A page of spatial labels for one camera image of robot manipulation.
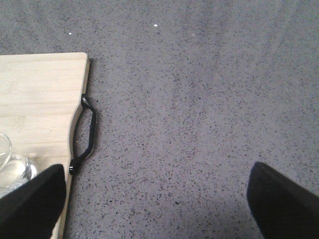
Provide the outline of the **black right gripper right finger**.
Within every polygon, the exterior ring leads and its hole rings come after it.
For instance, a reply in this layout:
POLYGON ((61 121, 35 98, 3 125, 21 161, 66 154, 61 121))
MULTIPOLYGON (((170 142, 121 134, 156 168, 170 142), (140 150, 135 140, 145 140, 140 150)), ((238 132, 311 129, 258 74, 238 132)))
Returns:
POLYGON ((251 169, 247 201, 264 238, 319 237, 318 196, 263 162, 251 169))

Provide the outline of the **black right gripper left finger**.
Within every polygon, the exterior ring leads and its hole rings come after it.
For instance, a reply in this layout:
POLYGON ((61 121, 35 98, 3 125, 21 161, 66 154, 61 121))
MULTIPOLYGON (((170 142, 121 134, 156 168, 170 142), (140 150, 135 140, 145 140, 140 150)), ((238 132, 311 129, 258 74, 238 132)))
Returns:
POLYGON ((55 164, 0 199, 0 237, 51 238, 65 200, 64 168, 55 164))

